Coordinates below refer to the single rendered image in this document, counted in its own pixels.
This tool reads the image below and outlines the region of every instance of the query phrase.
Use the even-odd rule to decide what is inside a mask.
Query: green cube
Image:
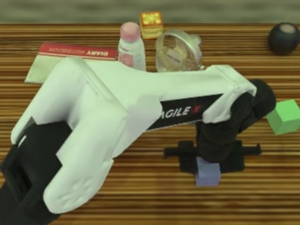
[[[295,132],[300,127],[300,109],[293,99],[277,102],[267,120],[276,135]]]

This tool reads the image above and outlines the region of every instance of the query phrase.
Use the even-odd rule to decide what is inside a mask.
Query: wooden table
[[[43,41],[116,47],[119,24],[0,25],[0,160],[10,132],[38,85],[23,81]],[[300,105],[300,51],[275,56],[267,50],[272,25],[168,25],[203,38],[204,64],[229,64],[246,78],[265,80],[277,100]],[[155,71],[154,40],[145,41],[148,71]],[[53,225],[298,225],[300,132],[275,136],[266,120],[240,135],[260,143],[263,154],[247,157],[246,170],[224,175],[218,187],[195,187],[163,148],[193,140],[192,126],[142,135],[116,162],[97,196]]]

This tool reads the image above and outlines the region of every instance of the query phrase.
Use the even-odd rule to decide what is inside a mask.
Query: black round object
[[[277,55],[293,52],[300,42],[300,31],[296,25],[282,22],[272,28],[268,37],[269,48]]]

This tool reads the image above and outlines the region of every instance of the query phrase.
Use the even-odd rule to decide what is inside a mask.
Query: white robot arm
[[[12,130],[13,145],[32,124],[64,121],[71,129],[56,153],[61,167],[43,192],[53,214],[72,211],[103,185],[113,159],[143,132],[230,118],[230,107],[256,87],[231,66],[150,73],[117,61],[65,58],[51,72]]]

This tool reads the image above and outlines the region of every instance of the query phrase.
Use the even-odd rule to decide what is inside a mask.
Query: background wall
[[[0,23],[123,23],[152,10],[165,23],[300,21],[300,0],[0,0]]]

